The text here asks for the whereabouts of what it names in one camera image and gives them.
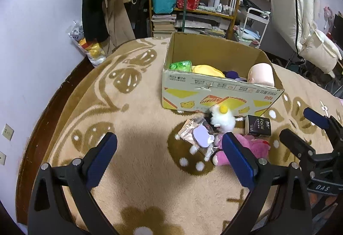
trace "shelf board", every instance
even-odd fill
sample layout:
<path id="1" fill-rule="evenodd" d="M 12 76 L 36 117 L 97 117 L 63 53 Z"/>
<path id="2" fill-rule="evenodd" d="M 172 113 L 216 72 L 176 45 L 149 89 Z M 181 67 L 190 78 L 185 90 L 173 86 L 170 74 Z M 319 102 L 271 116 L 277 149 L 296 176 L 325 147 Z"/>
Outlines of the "shelf board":
<path id="1" fill-rule="evenodd" d="M 177 11 L 177 12 L 183 12 L 184 11 L 181 8 L 174 8 L 174 10 Z M 187 10 L 187 12 L 214 15 L 214 16 L 219 16 L 219 17 L 226 18 L 226 19 L 231 19 L 231 20 L 234 19 L 234 17 L 231 16 L 231 15 L 226 15 L 226 14 L 222 14 L 222 13 L 213 13 L 213 12 L 208 12 L 208 11 L 202 11 L 200 9 L 195 9 L 193 11 Z"/>

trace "metal screw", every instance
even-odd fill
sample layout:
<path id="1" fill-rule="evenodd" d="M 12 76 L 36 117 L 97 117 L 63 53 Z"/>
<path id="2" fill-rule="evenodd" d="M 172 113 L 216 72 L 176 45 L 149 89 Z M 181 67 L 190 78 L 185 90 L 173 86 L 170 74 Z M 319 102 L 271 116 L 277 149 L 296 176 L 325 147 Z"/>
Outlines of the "metal screw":
<path id="1" fill-rule="evenodd" d="M 267 164 L 267 160 L 265 158 L 263 158 L 263 157 L 260 157 L 258 159 L 258 162 L 259 162 L 259 164 L 262 164 L 262 165 L 266 165 Z"/>
<path id="2" fill-rule="evenodd" d="M 43 163 L 41 166 L 41 169 L 45 170 L 45 169 L 48 169 L 48 167 L 49 167 L 48 163 Z"/>
<path id="3" fill-rule="evenodd" d="M 292 162 L 292 167 L 294 169 L 298 169 L 299 168 L 299 165 L 296 163 L 296 162 Z"/>
<path id="4" fill-rule="evenodd" d="M 81 163 L 81 159 L 80 158 L 76 158 L 72 161 L 73 165 L 79 165 Z"/>

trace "cheese illustration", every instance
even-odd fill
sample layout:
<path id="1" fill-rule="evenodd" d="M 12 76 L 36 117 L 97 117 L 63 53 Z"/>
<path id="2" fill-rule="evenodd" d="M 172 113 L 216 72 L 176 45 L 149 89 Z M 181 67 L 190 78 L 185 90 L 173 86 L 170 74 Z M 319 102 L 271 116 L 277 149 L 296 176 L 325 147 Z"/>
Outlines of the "cheese illustration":
<path id="1" fill-rule="evenodd" d="M 247 113 L 249 110 L 250 110 L 250 106 L 247 106 L 245 108 L 242 108 L 242 109 L 238 110 L 238 113 L 239 114 L 244 114 L 244 113 Z"/>
<path id="2" fill-rule="evenodd" d="M 180 103 L 180 106 L 182 108 L 193 108 L 194 107 L 194 100 L 192 100 L 192 101 L 184 101 L 184 102 Z"/>
<path id="3" fill-rule="evenodd" d="M 268 108 L 257 110 L 254 115 L 260 117 Z"/>
<path id="4" fill-rule="evenodd" d="M 254 104 L 256 107 L 262 107 L 262 106 L 270 106 L 272 104 L 271 101 L 264 101 L 264 100 L 254 100 Z"/>
<path id="5" fill-rule="evenodd" d="M 185 90 L 178 90 L 178 89 L 170 89 L 170 88 L 164 88 L 165 91 L 175 97 L 178 98 L 187 98 L 189 96 L 196 95 L 199 92 L 195 91 L 185 91 Z"/>
<path id="6" fill-rule="evenodd" d="M 225 97 L 217 102 L 219 105 L 226 105 L 228 109 L 234 110 L 244 104 L 246 104 L 247 101 L 242 98 L 234 98 L 234 97 Z"/>
<path id="7" fill-rule="evenodd" d="M 212 105 L 216 104 L 217 102 L 219 102 L 222 98 L 216 97 L 216 96 L 212 96 L 212 95 L 208 95 L 207 97 L 203 98 L 200 101 L 200 104 L 211 107 Z"/>
<path id="8" fill-rule="evenodd" d="M 177 106 L 174 105 L 174 104 L 173 104 L 172 102 L 170 102 L 169 100 L 167 100 L 165 97 L 163 97 L 162 107 L 163 107 L 163 108 L 166 108 L 166 109 L 177 110 Z"/>

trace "pink plush toy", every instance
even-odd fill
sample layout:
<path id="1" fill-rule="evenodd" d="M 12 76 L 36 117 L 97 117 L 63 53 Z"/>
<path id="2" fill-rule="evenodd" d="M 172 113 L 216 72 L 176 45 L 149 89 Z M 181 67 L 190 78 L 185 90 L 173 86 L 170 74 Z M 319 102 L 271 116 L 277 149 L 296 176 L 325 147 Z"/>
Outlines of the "pink plush toy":
<path id="1" fill-rule="evenodd" d="M 242 136 L 240 134 L 235 134 L 237 140 L 242 144 L 243 147 L 250 149 L 256 158 L 267 158 L 268 151 L 270 150 L 270 145 L 267 141 L 263 139 L 256 139 L 252 135 Z M 214 139 L 214 144 L 218 146 L 219 149 L 222 149 L 222 138 L 223 134 L 219 134 Z M 227 159 L 224 151 L 218 151 L 212 158 L 214 165 L 226 165 L 230 164 Z"/>

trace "electrical outlet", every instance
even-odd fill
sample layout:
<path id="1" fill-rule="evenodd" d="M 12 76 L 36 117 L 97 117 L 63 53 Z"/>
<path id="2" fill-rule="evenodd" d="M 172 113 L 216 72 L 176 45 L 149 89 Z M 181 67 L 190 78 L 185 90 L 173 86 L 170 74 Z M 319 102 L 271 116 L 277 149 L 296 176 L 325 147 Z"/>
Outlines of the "electrical outlet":
<path id="1" fill-rule="evenodd" d="M 5 127 L 3 128 L 2 135 L 6 137 L 9 141 L 11 141 L 13 136 L 14 130 L 7 124 L 5 124 Z"/>
<path id="2" fill-rule="evenodd" d="M 0 164 L 5 165 L 6 155 L 0 152 Z"/>

